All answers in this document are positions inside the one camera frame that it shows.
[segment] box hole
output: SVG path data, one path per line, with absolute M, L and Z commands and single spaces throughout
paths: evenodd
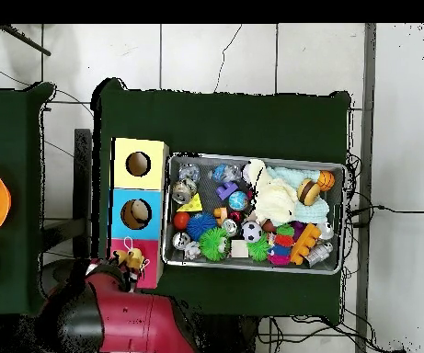
M 128 200 L 120 212 L 121 221 L 132 230 L 144 229 L 152 215 L 150 205 L 143 199 Z
M 126 168 L 130 175 L 142 177 L 151 170 L 151 158 L 144 152 L 134 152 L 127 157 Z

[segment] blue box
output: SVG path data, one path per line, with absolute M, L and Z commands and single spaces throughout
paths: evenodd
M 111 237 L 123 239 L 129 236 L 138 240 L 159 240 L 162 220 L 161 195 L 160 191 L 154 190 L 114 188 Z M 141 199 L 148 203 L 151 208 L 151 220 L 143 229 L 130 229 L 121 220 L 121 209 L 127 201 L 133 199 Z

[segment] yellow box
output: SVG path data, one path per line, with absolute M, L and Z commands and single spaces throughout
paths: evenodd
M 114 187 L 162 191 L 167 154 L 167 145 L 160 141 L 117 138 L 115 140 L 115 161 L 113 166 Z M 133 174 L 138 174 L 138 171 L 135 172 L 134 169 L 145 161 L 148 162 L 149 169 L 144 174 L 143 170 L 141 170 L 141 176 L 134 176 Z

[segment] metal tray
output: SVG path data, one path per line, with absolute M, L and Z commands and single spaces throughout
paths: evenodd
M 186 156 L 183 154 L 172 154 L 167 162 L 167 172 L 170 182 L 166 186 L 165 207 L 164 207 L 164 226 L 163 226 L 163 242 L 162 242 L 162 258 L 168 265 L 185 266 L 185 267 L 207 267 L 207 268 L 233 268 L 246 270 L 260 270 L 269 272 L 291 272 L 291 273 L 311 273 L 332 275 L 337 273 L 343 262 L 343 245 L 344 245 L 344 221 L 346 209 L 346 187 L 347 170 L 344 165 L 331 163 L 315 163 L 293 160 L 276 160 L 268 158 L 260 158 L 266 166 L 283 166 L 292 169 L 314 169 L 327 170 L 333 173 L 336 183 L 332 189 L 327 192 L 321 192 L 321 197 L 329 205 L 329 214 L 327 220 L 334 228 L 334 237 L 331 244 L 334 250 L 329 258 L 325 261 L 315 264 L 312 268 L 303 262 L 297 266 L 290 263 L 286 266 L 274 266 L 269 261 L 255 262 L 251 258 L 226 258 L 220 262 L 212 262 L 206 257 L 200 256 L 194 260 L 185 260 L 184 253 L 177 250 L 172 245 L 172 237 L 175 228 L 172 224 L 179 205 L 172 200 L 172 185 L 178 180 L 178 168 L 180 164 L 197 164 L 201 171 L 201 180 L 198 185 L 198 192 L 201 197 L 201 205 L 203 211 L 213 213 L 217 207 L 227 206 L 227 201 L 222 201 L 215 193 L 215 189 L 219 186 L 212 179 L 208 178 L 208 172 L 219 164 L 229 165 L 245 165 L 250 158 L 258 157 L 237 157 L 228 155 L 215 154 L 199 154 L 197 156 Z M 241 190 L 246 190 L 246 183 L 240 180 L 238 186 Z

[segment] yellow block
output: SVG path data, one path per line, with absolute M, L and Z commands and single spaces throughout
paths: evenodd
M 142 152 L 147 156 L 147 158 L 141 157 L 139 160 L 149 160 L 150 163 L 149 171 L 143 176 L 134 176 L 127 169 L 128 161 L 135 160 L 134 157 L 138 155 L 136 154 L 137 152 Z M 114 187 L 162 190 L 167 154 L 167 145 L 160 141 L 117 138 L 115 141 L 115 161 L 113 168 Z
M 178 208 L 178 211 L 186 211 L 186 212 L 193 212 L 193 211 L 201 211 L 201 197 L 199 194 L 195 194 L 195 196 L 191 199 L 191 201 L 187 204 L 184 204 L 183 206 Z

